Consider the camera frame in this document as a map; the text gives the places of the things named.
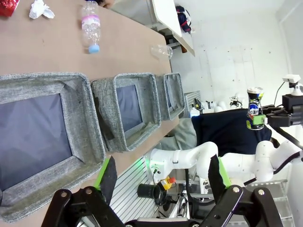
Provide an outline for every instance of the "clear plastic cup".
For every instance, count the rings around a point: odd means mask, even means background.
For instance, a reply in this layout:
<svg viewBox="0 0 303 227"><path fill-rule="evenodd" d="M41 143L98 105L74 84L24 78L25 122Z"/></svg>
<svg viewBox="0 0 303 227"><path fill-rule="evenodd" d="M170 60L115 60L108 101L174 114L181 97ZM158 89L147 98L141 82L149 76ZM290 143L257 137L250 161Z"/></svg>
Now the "clear plastic cup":
<svg viewBox="0 0 303 227"><path fill-rule="evenodd" d="M157 44L151 46L151 53L160 60L169 60L172 57L172 48L168 45Z"/></svg>

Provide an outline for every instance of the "brown table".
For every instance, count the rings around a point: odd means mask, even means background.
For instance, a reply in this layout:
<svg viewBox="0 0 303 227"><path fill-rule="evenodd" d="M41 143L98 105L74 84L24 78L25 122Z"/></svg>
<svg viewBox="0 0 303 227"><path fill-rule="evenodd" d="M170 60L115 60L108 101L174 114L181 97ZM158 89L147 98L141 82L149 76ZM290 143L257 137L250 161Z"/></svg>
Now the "brown table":
<svg viewBox="0 0 303 227"><path fill-rule="evenodd" d="M152 57L150 46L165 44L162 35L115 12L100 7L100 52L87 54L81 44L80 10L83 0L45 3L54 19L28 17L33 0L21 0L13 16L0 18L0 75L30 72L82 72L90 80L113 77L118 73L171 72L169 61ZM156 145L178 124L162 122L137 150L114 153L118 174ZM48 206L13 224L1 227L40 226Z"/></svg>

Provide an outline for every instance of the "gray pants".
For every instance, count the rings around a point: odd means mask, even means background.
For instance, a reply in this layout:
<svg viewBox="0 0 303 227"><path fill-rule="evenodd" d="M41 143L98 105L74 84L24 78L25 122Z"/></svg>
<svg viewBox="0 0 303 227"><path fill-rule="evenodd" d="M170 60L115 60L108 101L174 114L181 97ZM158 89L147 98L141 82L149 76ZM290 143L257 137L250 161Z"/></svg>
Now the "gray pants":
<svg viewBox="0 0 303 227"><path fill-rule="evenodd" d="M181 118L179 124L170 131L172 137L164 137L157 148L162 150L187 150L197 146L197 137L190 118Z"/></svg>

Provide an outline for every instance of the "red snack bag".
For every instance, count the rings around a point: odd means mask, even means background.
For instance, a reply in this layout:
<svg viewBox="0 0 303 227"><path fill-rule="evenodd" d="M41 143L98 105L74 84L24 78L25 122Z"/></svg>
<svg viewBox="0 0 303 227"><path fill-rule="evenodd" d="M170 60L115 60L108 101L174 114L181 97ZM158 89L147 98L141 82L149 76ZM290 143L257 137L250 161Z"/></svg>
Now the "red snack bag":
<svg viewBox="0 0 303 227"><path fill-rule="evenodd" d="M15 9L19 0L0 0L0 16L10 17Z"/></svg>

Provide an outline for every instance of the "blue bottle cap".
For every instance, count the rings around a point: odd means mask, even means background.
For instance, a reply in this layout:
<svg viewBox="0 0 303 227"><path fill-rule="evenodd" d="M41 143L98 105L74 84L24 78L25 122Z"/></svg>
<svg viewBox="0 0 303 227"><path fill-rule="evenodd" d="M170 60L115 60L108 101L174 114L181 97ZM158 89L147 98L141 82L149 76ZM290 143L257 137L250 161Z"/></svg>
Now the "blue bottle cap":
<svg viewBox="0 0 303 227"><path fill-rule="evenodd" d="M89 47L89 53L98 53L100 51L99 45L92 45Z"/></svg>

